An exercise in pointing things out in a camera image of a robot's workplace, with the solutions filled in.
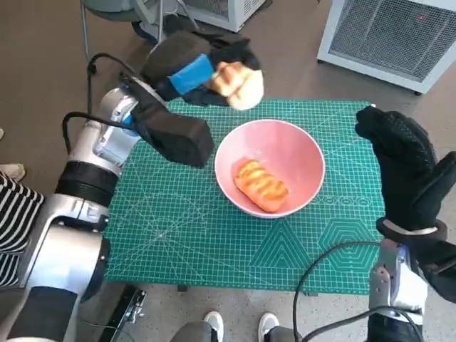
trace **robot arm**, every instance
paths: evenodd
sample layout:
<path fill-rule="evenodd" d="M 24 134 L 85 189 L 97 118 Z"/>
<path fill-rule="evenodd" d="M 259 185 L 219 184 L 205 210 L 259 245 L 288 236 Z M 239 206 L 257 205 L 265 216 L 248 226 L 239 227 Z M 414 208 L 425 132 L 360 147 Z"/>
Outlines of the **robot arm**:
<path fill-rule="evenodd" d="M 212 77 L 213 63 L 242 60 L 247 45 L 242 40 L 239 49 L 217 36 L 219 45 L 214 47 L 204 38 L 184 35 L 184 46 L 179 33 L 150 55 L 142 70 L 147 83 L 123 75 L 121 87 L 102 99 L 97 116 L 125 128 L 94 120 L 84 125 L 55 193 L 46 198 L 34 222 L 18 270 L 24 293 L 1 322 L 0 341 L 75 340 L 79 303 L 99 290 L 109 259 L 109 241 L 102 232 L 115 186 L 141 138 L 173 162 L 203 167 L 208 160 L 214 143 L 207 123 L 169 112 L 163 98 L 184 96 L 198 105 L 216 99 L 216 104 L 226 105 L 222 96 L 205 92 L 202 84 Z M 204 77 L 195 73 L 201 60 Z"/>
<path fill-rule="evenodd" d="M 385 239 L 370 273 L 369 306 L 406 311 L 422 333 L 428 283 L 456 303 L 456 246 L 446 242 L 447 227 L 436 218 L 456 182 L 456 153 L 437 163 L 427 133 L 400 113 L 367 107 L 357 119 L 356 132 L 378 158 L 385 200 L 385 217 L 377 221 Z M 369 318 L 369 342 L 419 340 L 393 310 Z"/>

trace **floor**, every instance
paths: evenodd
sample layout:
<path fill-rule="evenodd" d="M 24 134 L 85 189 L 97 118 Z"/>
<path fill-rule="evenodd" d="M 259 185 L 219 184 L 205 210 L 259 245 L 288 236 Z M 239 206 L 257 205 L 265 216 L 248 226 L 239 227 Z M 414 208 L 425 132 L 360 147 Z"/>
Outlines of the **floor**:
<path fill-rule="evenodd" d="M 316 53 L 331 2 L 323 0 L 276 0 L 251 18 L 242 33 L 263 65 L 266 96 L 310 99 L 359 99 L 384 110 L 398 110 L 414 117 L 430 133 L 438 156 L 456 145 L 456 115 L 453 110 L 456 64 L 426 95 L 327 64 L 316 63 Z M 79 1 L 6 1 L 0 11 L 0 127 L 6 134 L 0 142 L 1 162 L 22 162 L 28 174 L 24 183 L 42 192 L 52 192 L 66 161 L 61 137 L 61 119 L 72 110 L 85 109 L 85 60 L 81 40 Z M 94 51 L 106 51 L 134 65 L 150 50 L 129 24 L 88 16 L 90 43 Z M 115 84 L 117 68 L 100 64 L 95 98 Z M 72 137 L 81 123 L 71 130 Z M 441 219 L 456 240 L 456 191 L 447 198 Z M 179 294 L 173 286 L 141 285 L 148 293 L 145 317 L 127 330 L 136 341 L 167 342 L 185 322 L 197 320 L 210 310 L 219 310 L 226 323 L 226 341 L 255 341 L 259 317 L 276 312 L 291 326 L 292 294 L 273 291 L 191 288 Z M 120 284 L 105 290 L 82 308 L 81 315 L 103 322 L 113 294 Z M 299 303 L 300 331 L 345 318 L 367 308 L 367 298 L 320 295 L 303 297 Z M 431 294 L 427 301 L 425 335 L 429 341 L 454 340 L 456 306 Z M 327 333 L 315 341 L 363 341 L 365 321 Z M 95 341 L 96 328 L 81 325 L 78 341 Z"/>

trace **chair leg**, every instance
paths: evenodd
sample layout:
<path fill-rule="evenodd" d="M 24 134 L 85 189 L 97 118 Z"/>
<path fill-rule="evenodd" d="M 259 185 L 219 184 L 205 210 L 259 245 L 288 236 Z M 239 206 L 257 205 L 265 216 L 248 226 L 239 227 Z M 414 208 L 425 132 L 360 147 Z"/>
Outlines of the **chair leg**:
<path fill-rule="evenodd" d="M 177 3 L 182 7 L 182 9 L 185 12 L 185 15 L 188 17 L 188 19 L 190 19 L 195 30 L 199 31 L 200 27 L 198 26 L 197 22 L 195 21 L 195 18 L 193 18 L 193 15 L 190 14 L 190 12 L 188 11 L 188 7 L 185 4 L 184 0 L 177 0 Z"/>
<path fill-rule="evenodd" d="M 81 21 L 83 23 L 83 40 L 84 40 L 84 52 L 85 59 L 89 62 L 92 54 L 90 53 L 90 46 L 88 45 L 88 34 L 87 34 L 87 20 L 86 20 L 86 8 L 84 7 L 83 0 L 80 0 L 81 3 Z"/>
<path fill-rule="evenodd" d="M 160 0 L 160 4 L 158 6 L 158 43 L 160 44 L 163 40 L 163 21 L 165 20 L 164 18 L 164 6 L 165 0 Z"/>

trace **black cable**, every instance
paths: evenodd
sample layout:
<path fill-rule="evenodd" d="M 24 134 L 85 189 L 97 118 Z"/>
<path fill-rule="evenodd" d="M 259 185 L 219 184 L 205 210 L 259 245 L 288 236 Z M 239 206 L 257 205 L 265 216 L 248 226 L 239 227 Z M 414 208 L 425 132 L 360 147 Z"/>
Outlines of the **black cable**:
<path fill-rule="evenodd" d="M 21 287 L 15 287 L 13 289 L 0 290 L 0 295 L 1 294 L 7 294 L 7 293 L 13 292 L 13 291 L 20 291 L 20 290 L 23 291 L 24 289 L 22 289 Z"/>
<path fill-rule="evenodd" d="M 340 328 L 341 326 L 346 326 L 347 324 L 354 323 L 354 322 L 359 321 L 360 319 L 363 319 L 363 318 L 367 318 L 370 315 L 376 314 L 379 311 L 382 311 L 382 310 L 385 310 L 385 309 L 393 310 L 394 312 L 403 315 L 405 317 L 405 319 L 407 319 L 408 323 L 410 323 L 410 325 L 412 326 L 412 329 L 414 330 L 416 336 L 418 337 L 419 342 L 424 342 L 423 337 L 421 336 L 420 330 L 418 329 L 418 327 L 415 324 L 415 322 L 411 319 L 411 317 L 407 314 L 407 312 L 405 310 L 401 309 L 401 308 L 396 308 L 394 306 L 388 306 L 388 305 L 377 306 L 377 307 L 372 308 L 370 310 L 364 311 L 363 313 L 360 313 L 360 314 L 358 314 L 356 316 L 353 316 L 353 317 L 350 317 L 350 318 L 346 318 L 346 319 L 343 319 L 342 321 L 337 321 L 337 322 L 328 324 L 326 326 L 322 326 L 322 327 L 320 327 L 318 329 L 315 329 L 311 333 L 308 333 L 306 336 L 304 336 L 304 338 L 302 339 L 301 342 L 310 341 L 312 338 L 320 335 L 321 333 L 325 333 L 325 332 L 333 330 L 335 328 Z"/>
<path fill-rule="evenodd" d="M 120 64 L 126 71 L 128 71 L 133 76 L 138 76 L 135 69 L 129 66 L 126 62 L 120 60 L 117 57 L 110 55 L 109 53 L 102 52 L 97 53 L 92 57 L 87 64 L 87 114 L 92 115 L 92 75 L 93 70 L 95 70 L 95 63 L 99 58 L 107 58 L 116 63 Z"/>
<path fill-rule="evenodd" d="M 81 318 L 81 317 L 78 317 L 82 322 L 84 322 L 85 324 L 88 324 L 89 326 L 96 326 L 98 328 L 109 328 L 109 329 L 115 329 L 116 331 L 120 331 L 121 333 L 124 333 L 126 336 L 128 336 L 128 338 L 132 341 L 132 342 L 135 342 L 135 339 L 133 338 L 133 336 L 131 336 L 131 334 L 121 328 L 117 328 L 115 326 L 106 326 L 104 324 L 97 324 L 97 323 L 92 323 L 92 322 L 89 322 L 87 320 L 85 320 L 84 318 Z"/>
<path fill-rule="evenodd" d="M 299 293 L 302 290 L 302 286 L 304 285 L 305 280 L 309 277 L 310 273 L 314 270 L 314 268 L 320 263 L 321 260 L 325 259 L 329 254 L 337 251 L 338 249 L 344 247 L 351 247 L 351 246 L 363 246 L 363 245 L 372 245 L 372 246 L 379 246 L 378 242 L 372 241 L 359 241 L 359 242 L 344 242 L 342 244 L 338 244 L 328 251 L 324 252 L 320 255 L 304 272 L 301 279 L 299 279 L 298 286 L 296 287 L 296 291 L 294 292 L 294 299 L 293 299 L 293 332 L 294 332 L 294 340 L 295 342 L 299 342 L 299 333 L 298 333 L 298 323 L 296 320 L 296 308 L 298 306 L 298 297 Z"/>
<path fill-rule="evenodd" d="M 302 290 L 302 287 L 304 285 L 304 282 L 305 280 L 309 277 L 310 273 L 314 270 L 314 268 L 320 263 L 320 261 L 322 261 L 323 259 L 325 259 L 329 254 L 341 249 L 341 248 L 344 248 L 344 247 L 352 247 L 352 246 L 379 246 L 380 243 L 379 242 L 372 242 L 372 241 L 357 241 L 357 242 L 344 242 L 342 244 L 337 244 L 336 246 L 330 248 L 328 251 L 324 252 L 322 255 L 320 255 L 309 267 L 308 269 L 304 272 L 304 274 L 302 275 L 301 279 L 299 279 L 299 283 L 298 283 L 298 286 L 296 287 L 296 291 L 294 293 L 294 300 L 293 300 L 293 332 L 294 332 L 294 339 L 295 339 L 295 342 L 299 342 L 299 333 L 298 333 L 298 324 L 297 324 L 297 320 L 296 320 L 296 308 L 297 308 L 297 305 L 298 305 L 298 297 L 299 297 L 299 293 L 301 292 Z M 328 324 L 326 326 L 322 326 L 321 328 L 318 328 L 314 331 L 312 331 L 311 333 L 308 333 L 303 339 L 301 342 L 307 342 L 307 341 L 310 341 L 312 338 L 314 338 L 315 336 L 317 335 L 320 335 L 321 333 L 324 333 L 324 332 L 327 332 L 327 331 L 330 331 L 332 329 L 335 329 L 335 328 L 338 328 L 338 327 L 341 327 L 341 326 L 345 326 L 346 324 L 350 324 L 350 323 L 353 323 L 355 321 L 358 321 L 360 319 L 363 319 L 363 318 L 366 318 L 366 317 L 369 317 L 370 315 L 380 311 L 380 310 L 383 310 L 383 309 L 389 309 L 389 310 L 393 310 L 394 312 L 397 312 L 401 315 L 403 315 L 405 317 L 405 319 L 407 319 L 407 321 L 410 323 L 410 325 L 412 326 L 414 332 L 416 333 L 417 337 L 418 337 L 418 340 L 420 342 L 423 342 L 423 337 L 421 336 L 420 334 L 420 331 L 417 327 L 417 325 L 415 324 L 415 322 L 411 319 L 411 317 L 407 314 L 406 311 L 400 309 L 400 308 L 396 308 L 394 306 L 378 306 L 376 308 L 373 308 L 371 310 L 368 310 L 366 312 L 363 312 L 363 313 L 360 313 L 356 316 L 353 316 L 353 317 L 350 317 L 350 318 L 347 318 L 347 319 L 344 319 L 342 321 L 338 321 L 338 322 L 334 322 L 334 323 L 331 323 L 331 324 Z"/>
<path fill-rule="evenodd" d="M 82 112 L 69 112 L 67 115 L 65 115 L 63 117 L 63 120 L 62 120 L 62 135 L 63 135 L 63 139 L 65 140 L 66 152 L 68 154 L 70 154 L 70 152 L 71 152 L 70 138 L 68 136 L 68 121 L 72 118 L 84 118 L 87 120 L 93 120 L 98 123 L 103 123 L 105 125 L 109 125 L 109 126 L 113 126 L 113 127 L 124 128 L 126 130 L 133 130 L 133 128 L 130 125 L 126 125 L 125 123 L 117 123 L 115 121 L 97 118 L 96 116 L 89 115 L 87 113 L 82 113 Z"/>
<path fill-rule="evenodd" d="M 97 121 L 99 123 L 104 123 L 106 125 L 110 125 L 113 127 L 119 127 L 119 128 L 126 128 L 128 130 L 132 130 L 129 126 L 123 125 L 122 123 L 115 123 L 111 120 L 104 120 L 97 118 L 92 115 L 92 75 L 94 74 L 95 69 L 95 63 L 99 58 L 107 58 L 112 61 L 115 61 L 116 63 L 120 64 L 128 73 L 130 73 L 132 76 L 139 77 L 138 74 L 136 73 L 135 69 L 133 69 L 131 66 L 129 66 L 126 62 L 120 60 L 117 57 L 114 57 L 110 55 L 109 53 L 97 53 L 90 59 L 90 61 L 87 64 L 87 113 L 82 113 L 82 112 L 71 112 L 65 115 L 65 117 L 62 120 L 62 134 L 63 134 L 63 139 L 65 140 L 65 147 L 66 151 L 69 154 L 71 151 L 71 143 L 70 143 L 70 138 L 68 136 L 68 121 L 71 118 L 86 118 L 88 120 L 93 120 Z"/>

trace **bread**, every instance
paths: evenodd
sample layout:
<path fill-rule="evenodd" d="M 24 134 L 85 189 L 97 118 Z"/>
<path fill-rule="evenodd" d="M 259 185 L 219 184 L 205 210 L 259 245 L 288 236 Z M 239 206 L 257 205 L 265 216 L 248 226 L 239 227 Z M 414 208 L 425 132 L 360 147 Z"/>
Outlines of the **bread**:
<path fill-rule="evenodd" d="M 234 109 L 250 109 L 263 98 L 263 73 L 261 70 L 247 68 L 241 62 L 220 62 L 209 87 L 226 97 Z"/>
<path fill-rule="evenodd" d="M 249 160 L 237 170 L 234 183 L 265 212 L 279 210 L 289 195 L 284 182 L 277 180 L 256 160 Z"/>

